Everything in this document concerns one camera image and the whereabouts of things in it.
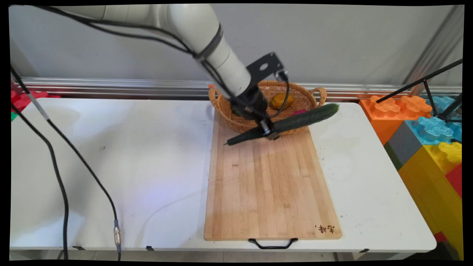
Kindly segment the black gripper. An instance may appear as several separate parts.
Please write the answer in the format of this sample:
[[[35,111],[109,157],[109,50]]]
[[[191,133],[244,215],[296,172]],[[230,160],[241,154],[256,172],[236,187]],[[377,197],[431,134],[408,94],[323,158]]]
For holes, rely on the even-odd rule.
[[[267,134],[267,139],[274,141],[280,137],[273,131],[272,121],[267,118],[268,102],[262,91],[257,86],[248,87],[242,94],[231,99],[233,112],[246,120],[260,120],[262,133]]]

